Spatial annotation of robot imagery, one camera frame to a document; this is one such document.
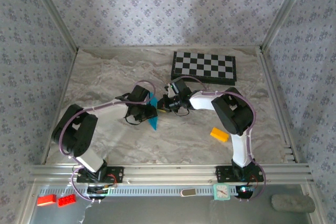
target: robotic arm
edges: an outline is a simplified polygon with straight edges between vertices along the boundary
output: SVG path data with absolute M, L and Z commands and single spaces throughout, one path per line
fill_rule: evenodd
M 138 123 L 153 118 L 157 116 L 156 108 L 150 104 L 141 104 L 145 103 L 149 94 L 147 89 L 136 85 L 131 93 L 126 93 L 108 103 L 99 105 L 103 109 L 80 114 L 66 128 L 62 138 L 62 148 L 68 152 L 69 156 L 84 166 L 84 169 L 80 170 L 83 182 L 114 183 L 113 178 L 107 177 L 107 174 L 119 175 L 122 173 L 122 167 L 108 167 L 107 162 L 90 147 L 98 118 L 100 125 L 121 118 L 125 118 L 128 123 L 133 124 L 127 120 L 130 116 L 133 116 L 134 121 Z M 67 109 L 51 135 L 54 142 L 59 143 L 60 134 L 66 123 L 78 112 L 85 109 L 87 108 L 76 104 Z
M 231 134 L 232 138 L 233 180 L 248 181 L 251 174 L 258 171 L 251 161 L 253 158 L 252 153 L 249 153 L 251 143 L 250 139 L 247 138 L 247 129 L 254 119 L 253 112 L 245 101 L 233 95 L 241 96 L 237 89 L 227 89 L 226 93 L 229 94 L 217 94 L 215 92 L 208 95 L 198 90 L 192 92 L 182 78 L 173 80 L 165 89 L 168 94 L 165 94 L 158 102 L 158 110 L 177 113 L 180 107 L 183 107 L 187 110 L 216 111 L 224 128 Z
M 218 182 L 244 182 L 249 181 L 251 175 L 257 176 L 259 181 L 263 178 L 258 176 L 260 170 L 251 161 L 251 153 L 247 142 L 247 129 L 253 122 L 253 112 L 242 99 L 230 95 L 240 93 L 235 88 L 229 88 L 228 94 L 215 92 L 204 94 L 202 91 L 191 91 L 182 78 L 173 80 L 165 87 L 168 94 L 157 103 L 158 110 L 166 112 L 177 112 L 180 107 L 188 110 L 214 110 L 221 120 L 225 129 L 231 134 L 233 143 L 232 166 L 218 166 L 216 174 Z M 73 157 L 84 168 L 79 170 L 78 183 L 114 183 L 122 182 L 123 167 L 107 166 L 107 162 L 99 157 L 90 147 L 97 121 L 99 124 L 110 123 L 113 119 L 125 118 L 128 121 L 130 116 L 135 122 L 141 123 L 144 120 L 157 116 L 156 108 L 146 103 L 149 91 L 141 86 L 135 86 L 131 93 L 116 97 L 111 102 L 102 104 L 100 109 L 91 109 L 88 113 L 85 108 L 76 104 L 71 105 L 61 118 L 52 133 L 54 142 L 59 143 L 61 132 L 64 131 L 61 140 L 63 152 Z

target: blue triangle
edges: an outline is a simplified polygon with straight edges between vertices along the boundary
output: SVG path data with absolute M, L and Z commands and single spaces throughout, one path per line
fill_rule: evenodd
M 150 105 L 152 105 L 152 106 L 154 106 L 154 107 L 158 107 L 158 100 L 157 100 L 157 98 L 156 97 L 153 97 L 153 99 L 151 100 L 151 101 L 149 101 L 149 104 Z M 148 119 L 148 122 L 149 122 L 149 124 L 153 127 L 153 129 L 156 131 L 156 127 L 157 127 L 157 121 L 158 120 L 158 117 L 156 116 L 156 117 L 154 117 L 154 118 L 150 118 L 150 119 Z

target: wallpaper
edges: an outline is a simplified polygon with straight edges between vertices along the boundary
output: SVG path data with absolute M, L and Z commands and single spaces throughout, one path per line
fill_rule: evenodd
M 40 0 L 0 0 L 0 223 L 39 164 L 72 54 Z
M 336 223 L 336 0 L 297 0 L 271 45 L 272 73 L 301 154 Z
M 259 45 L 283 0 L 53 0 L 79 47 Z

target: aluminum rail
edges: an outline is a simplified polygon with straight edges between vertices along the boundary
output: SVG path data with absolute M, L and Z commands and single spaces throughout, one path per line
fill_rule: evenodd
M 31 182 L 34 185 L 64 185 L 69 183 L 75 164 L 38 165 L 33 167 Z M 217 182 L 215 167 L 220 164 L 139 164 L 124 167 L 123 185 L 212 185 Z M 262 164 L 267 184 L 312 184 L 308 164 Z

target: yellow block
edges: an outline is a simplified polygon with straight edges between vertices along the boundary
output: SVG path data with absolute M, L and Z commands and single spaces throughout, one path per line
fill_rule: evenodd
M 213 136 L 214 138 L 222 141 L 222 142 L 226 142 L 229 139 L 229 134 L 217 129 L 217 128 L 213 128 L 211 133 L 211 136 Z

